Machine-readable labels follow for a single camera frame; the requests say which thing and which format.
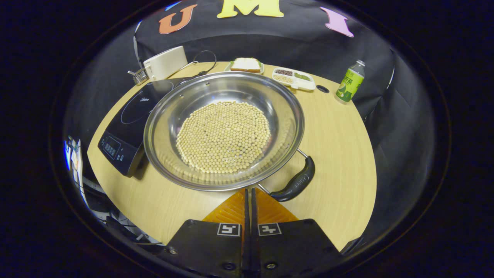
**divided plastic tray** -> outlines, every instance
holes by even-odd
[[[295,77],[295,73],[298,75],[307,76],[309,80]],[[316,88],[316,83],[314,82],[314,78],[312,78],[310,74],[298,70],[278,67],[273,70],[272,78],[278,81],[279,83],[290,86],[294,89],[311,91]]]

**black wok handle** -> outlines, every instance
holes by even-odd
[[[305,155],[299,149],[297,151],[305,157],[305,167],[288,182],[285,188],[270,193],[262,185],[257,184],[278,202],[285,202],[297,197],[309,185],[316,172],[316,165],[312,157]]]

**pink letter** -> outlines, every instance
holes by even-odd
[[[352,34],[352,32],[350,32],[350,30],[348,30],[348,26],[346,25],[345,20],[348,20],[348,18],[342,16],[339,13],[335,13],[330,9],[326,9],[323,7],[319,7],[319,8],[321,8],[321,10],[325,11],[328,14],[329,23],[325,24],[326,27],[330,28],[331,30],[335,30],[339,33],[342,33],[344,35],[347,35],[351,38],[354,37],[354,35]]]

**sandwich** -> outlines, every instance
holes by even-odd
[[[261,72],[261,62],[256,58],[237,58],[230,63],[232,64],[231,71]]]

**black fabric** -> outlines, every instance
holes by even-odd
[[[374,210],[363,234],[368,239],[391,228],[415,204],[436,143],[426,88],[397,54],[394,65],[393,81],[366,121],[377,173]]]
[[[180,10],[193,4],[198,6],[189,24],[171,34],[159,33],[160,19],[176,13],[171,24],[178,24],[182,18]],[[188,0],[144,19],[136,33],[139,57],[146,60],[175,46],[184,46],[190,61],[199,51],[208,49],[216,53],[218,61],[255,57],[265,64],[305,71],[337,83],[346,69],[360,59],[366,63],[366,81],[353,101],[362,117],[372,111],[389,84],[393,72],[389,44],[334,7],[316,1],[286,0],[280,1],[283,18],[239,12],[235,17],[218,19],[222,4],[215,0]],[[321,6],[345,15],[354,37],[327,28],[328,16]]]

